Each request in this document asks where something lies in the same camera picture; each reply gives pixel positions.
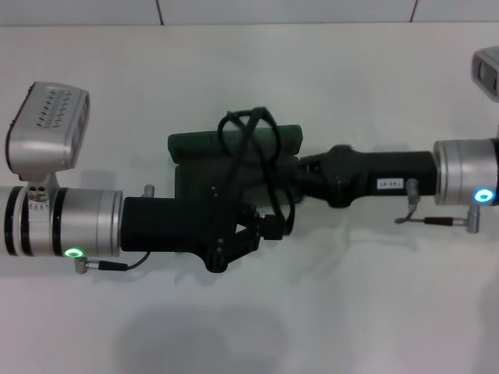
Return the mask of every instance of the white label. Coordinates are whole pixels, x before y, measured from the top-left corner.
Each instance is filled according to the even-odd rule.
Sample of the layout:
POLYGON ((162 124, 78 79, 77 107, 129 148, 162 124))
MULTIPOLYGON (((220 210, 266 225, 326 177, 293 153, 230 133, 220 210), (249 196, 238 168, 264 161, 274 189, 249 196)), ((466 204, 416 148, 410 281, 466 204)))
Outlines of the white label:
POLYGON ((28 200, 28 210, 30 222, 50 222, 50 206, 48 201, 36 203, 28 200))
POLYGON ((377 180, 377 189, 403 189, 404 178, 383 178, 377 180))

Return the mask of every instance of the white table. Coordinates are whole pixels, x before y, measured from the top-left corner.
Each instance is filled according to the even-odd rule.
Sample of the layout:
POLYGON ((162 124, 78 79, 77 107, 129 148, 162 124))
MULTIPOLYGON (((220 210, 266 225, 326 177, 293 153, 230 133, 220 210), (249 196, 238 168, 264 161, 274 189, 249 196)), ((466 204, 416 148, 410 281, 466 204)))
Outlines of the white table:
MULTIPOLYGON (((497 35, 499 24, 0 28, 0 115, 6 132, 34 80, 84 87, 87 137, 60 182, 172 196, 168 135, 214 129, 227 110, 266 105, 301 124, 301 154, 494 136, 499 105, 469 66, 497 35)), ((18 183, 3 162, 0 176, 18 183)), ((402 198, 348 210, 309 199, 291 238, 222 275, 171 253, 86 276, 67 259, 3 256, 0 371, 497 372, 496 211, 467 235, 394 226, 405 209, 402 198)), ((432 199, 419 212, 464 213, 432 199)))

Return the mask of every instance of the led light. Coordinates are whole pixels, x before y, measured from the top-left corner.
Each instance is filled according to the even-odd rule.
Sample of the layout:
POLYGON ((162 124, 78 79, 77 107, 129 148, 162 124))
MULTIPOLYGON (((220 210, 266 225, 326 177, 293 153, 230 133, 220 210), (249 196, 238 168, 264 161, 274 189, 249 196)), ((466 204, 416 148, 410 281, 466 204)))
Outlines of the led light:
POLYGON ((475 201, 478 203, 486 203, 494 198, 494 193, 489 189, 481 189, 475 194, 475 201))
POLYGON ((64 256, 77 259, 78 257, 83 257, 83 251, 78 248, 70 248, 64 252, 64 256))

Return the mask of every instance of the silver sensor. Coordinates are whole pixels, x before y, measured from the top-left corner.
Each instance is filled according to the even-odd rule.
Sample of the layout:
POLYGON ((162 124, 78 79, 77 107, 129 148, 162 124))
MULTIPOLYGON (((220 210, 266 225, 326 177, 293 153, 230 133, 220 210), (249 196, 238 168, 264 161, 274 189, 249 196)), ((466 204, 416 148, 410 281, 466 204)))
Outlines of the silver sensor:
POLYGON ((40 182, 50 173, 74 168, 89 112, 87 91, 36 82, 7 134, 5 158, 12 173, 22 181, 40 182))
POLYGON ((499 46, 480 49, 473 54, 473 82, 493 101, 499 102, 497 72, 499 71, 499 46))

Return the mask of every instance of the wall tile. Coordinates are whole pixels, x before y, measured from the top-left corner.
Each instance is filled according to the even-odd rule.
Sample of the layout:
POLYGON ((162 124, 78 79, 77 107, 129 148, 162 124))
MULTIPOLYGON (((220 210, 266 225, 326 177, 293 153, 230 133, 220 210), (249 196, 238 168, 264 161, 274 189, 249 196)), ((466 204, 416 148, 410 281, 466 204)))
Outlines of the wall tile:
POLYGON ((154 0, 1 0, 0 25, 158 25, 154 0))
POLYGON ((499 21, 498 0, 419 0, 415 22, 499 21))
POLYGON ((165 23, 409 21, 414 0, 160 0, 165 23))

